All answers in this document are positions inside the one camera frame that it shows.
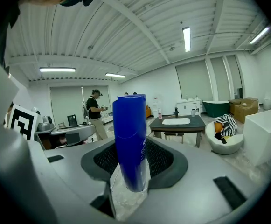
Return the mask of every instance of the khaki pants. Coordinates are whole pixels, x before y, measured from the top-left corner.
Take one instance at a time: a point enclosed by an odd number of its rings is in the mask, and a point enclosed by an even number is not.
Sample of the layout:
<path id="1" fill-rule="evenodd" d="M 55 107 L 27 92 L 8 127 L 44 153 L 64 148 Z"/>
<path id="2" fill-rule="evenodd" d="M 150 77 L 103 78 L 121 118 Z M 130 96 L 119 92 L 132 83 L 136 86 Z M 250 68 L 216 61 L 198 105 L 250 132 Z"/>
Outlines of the khaki pants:
<path id="1" fill-rule="evenodd" d="M 98 140 L 107 139 L 107 134 L 102 124 L 101 118 L 90 119 L 90 122 L 96 127 L 96 136 Z"/>

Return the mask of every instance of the white sink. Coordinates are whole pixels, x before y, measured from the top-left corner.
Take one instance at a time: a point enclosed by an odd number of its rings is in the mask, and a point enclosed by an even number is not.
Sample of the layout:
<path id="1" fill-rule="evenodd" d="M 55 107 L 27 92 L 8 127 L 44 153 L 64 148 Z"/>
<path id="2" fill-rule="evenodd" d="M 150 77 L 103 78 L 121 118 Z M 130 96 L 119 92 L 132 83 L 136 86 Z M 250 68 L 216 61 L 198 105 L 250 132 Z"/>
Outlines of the white sink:
<path id="1" fill-rule="evenodd" d="M 187 125 L 190 124 L 190 119 L 188 118 L 179 118 L 179 119 L 165 119 L 162 124 L 164 125 Z"/>

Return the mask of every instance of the striped cloth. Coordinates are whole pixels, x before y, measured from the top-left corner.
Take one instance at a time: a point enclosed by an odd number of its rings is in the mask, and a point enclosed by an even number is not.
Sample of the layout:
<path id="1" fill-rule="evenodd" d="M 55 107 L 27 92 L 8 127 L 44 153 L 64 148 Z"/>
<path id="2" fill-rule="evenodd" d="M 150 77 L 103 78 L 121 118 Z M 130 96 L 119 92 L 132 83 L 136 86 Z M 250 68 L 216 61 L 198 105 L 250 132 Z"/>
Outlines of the striped cloth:
<path id="1" fill-rule="evenodd" d="M 223 129 L 220 131 L 222 137 L 233 136 L 237 132 L 237 124 L 234 118 L 229 114 L 215 118 L 214 123 L 222 124 Z"/>

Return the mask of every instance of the ceiling light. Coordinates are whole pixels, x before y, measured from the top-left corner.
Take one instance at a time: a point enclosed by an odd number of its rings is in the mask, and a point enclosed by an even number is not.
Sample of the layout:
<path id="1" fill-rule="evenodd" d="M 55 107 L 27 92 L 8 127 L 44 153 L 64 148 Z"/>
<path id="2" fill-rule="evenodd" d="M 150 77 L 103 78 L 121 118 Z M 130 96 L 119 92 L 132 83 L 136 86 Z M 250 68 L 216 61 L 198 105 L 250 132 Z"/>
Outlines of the ceiling light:
<path id="1" fill-rule="evenodd" d="M 112 74 L 112 73 L 106 73 L 105 75 L 107 77 L 120 77 L 120 78 L 125 78 L 126 77 L 126 76 L 123 76 L 123 75 Z"/>
<path id="2" fill-rule="evenodd" d="M 190 51 L 191 44 L 190 44 L 190 28 L 183 28 L 183 35 L 184 35 L 184 43 L 185 43 L 185 52 Z"/>
<path id="3" fill-rule="evenodd" d="M 262 35 L 264 35 L 267 31 L 269 30 L 269 28 L 265 28 L 263 31 L 261 31 L 255 38 L 253 38 L 249 43 L 253 44 L 255 43 Z"/>
<path id="4" fill-rule="evenodd" d="M 41 67 L 40 72 L 75 72 L 71 67 Z"/>

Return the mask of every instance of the round chair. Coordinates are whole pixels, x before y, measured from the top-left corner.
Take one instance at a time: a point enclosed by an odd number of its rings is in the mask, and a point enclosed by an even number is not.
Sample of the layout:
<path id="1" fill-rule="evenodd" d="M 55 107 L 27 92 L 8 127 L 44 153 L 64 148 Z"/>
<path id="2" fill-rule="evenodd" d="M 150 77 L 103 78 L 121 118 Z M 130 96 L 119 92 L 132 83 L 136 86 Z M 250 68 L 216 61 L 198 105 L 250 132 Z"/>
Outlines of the round chair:
<path id="1" fill-rule="evenodd" d="M 206 126 L 205 135 L 212 147 L 212 151 L 217 154 L 232 154 L 243 144 L 243 134 L 236 134 L 229 137 L 226 139 L 226 144 L 223 144 L 221 140 L 215 138 L 214 122 L 211 122 Z"/>

